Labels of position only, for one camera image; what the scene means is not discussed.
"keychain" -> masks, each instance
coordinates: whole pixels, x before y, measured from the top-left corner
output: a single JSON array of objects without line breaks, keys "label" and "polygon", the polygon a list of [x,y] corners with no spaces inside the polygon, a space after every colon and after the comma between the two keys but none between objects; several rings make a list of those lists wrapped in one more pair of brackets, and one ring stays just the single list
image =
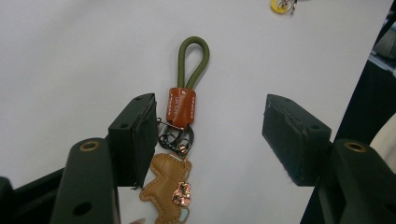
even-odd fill
[{"label": "keychain", "polygon": [[278,14],[294,13],[297,0],[271,0],[271,9]]},{"label": "keychain", "polygon": [[[204,56],[184,86],[185,55],[191,44],[199,45]],[[191,185],[187,178],[192,167],[188,154],[194,141],[191,124],[194,122],[196,93],[193,87],[205,70],[209,56],[208,45],[197,36],[183,41],[178,52],[177,87],[169,91],[166,109],[166,120],[169,123],[157,119],[158,125],[166,125],[159,136],[159,144],[173,152],[160,153],[153,157],[150,170],[156,176],[142,189],[139,196],[142,201],[151,201],[158,210],[156,224],[185,223],[190,214],[187,206],[191,202]]]}]

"green cord loop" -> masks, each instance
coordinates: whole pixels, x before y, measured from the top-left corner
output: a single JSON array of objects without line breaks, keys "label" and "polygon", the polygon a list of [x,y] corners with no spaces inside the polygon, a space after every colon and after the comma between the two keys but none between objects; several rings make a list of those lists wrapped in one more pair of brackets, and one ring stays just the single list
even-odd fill
[{"label": "green cord loop", "polygon": [[[204,57],[202,58],[200,64],[197,66],[195,71],[191,74],[191,77],[189,81],[187,82],[186,87],[184,87],[184,76],[185,76],[185,56],[186,56],[186,50],[187,47],[191,44],[197,44],[201,47]],[[201,73],[204,71],[207,63],[209,62],[209,46],[206,44],[206,42],[198,37],[198,36],[192,36],[187,38],[185,41],[180,46],[180,49],[178,51],[178,70],[177,70],[177,86],[179,88],[187,88],[191,89],[194,87],[196,80],[198,77],[201,75]]]}]

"rose gold pendant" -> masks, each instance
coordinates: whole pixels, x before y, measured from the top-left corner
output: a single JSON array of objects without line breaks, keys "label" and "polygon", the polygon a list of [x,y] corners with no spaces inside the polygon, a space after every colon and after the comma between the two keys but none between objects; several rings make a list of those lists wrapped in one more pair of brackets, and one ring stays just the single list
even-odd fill
[{"label": "rose gold pendant", "polygon": [[178,182],[177,189],[175,190],[172,201],[175,205],[187,206],[191,202],[190,194],[191,184],[186,182]]}]

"brown leather tab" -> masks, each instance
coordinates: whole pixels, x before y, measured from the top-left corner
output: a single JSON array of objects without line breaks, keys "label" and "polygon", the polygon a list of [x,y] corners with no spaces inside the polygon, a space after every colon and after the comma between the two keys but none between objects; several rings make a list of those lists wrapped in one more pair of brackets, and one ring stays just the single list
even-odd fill
[{"label": "brown leather tab", "polygon": [[166,120],[187,130],[187,125],[194,122],[195,99],[196,93],[191,89],[172,88],[169,91]]}]

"leather tag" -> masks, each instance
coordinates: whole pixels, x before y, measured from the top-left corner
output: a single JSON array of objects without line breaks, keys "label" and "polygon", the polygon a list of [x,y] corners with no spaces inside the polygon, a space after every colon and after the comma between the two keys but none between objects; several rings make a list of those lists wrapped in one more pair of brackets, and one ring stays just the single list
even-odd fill
[{"label": "leather tag", "polygon": [[191,89],[172,88],[169,91],[166,120],[187,130],[187,125],[194,122],[195,99],[196,93]]},{"label": "leather tag", "polygon": [[180,182],[185,182],[188,177],[191,162],[174,154],[160,153],[153,157],[150,169],[156,177],[140,192],[140,200],[151,201],[157,208],[156,224],[184,223],[190,210],[173,200]]}]

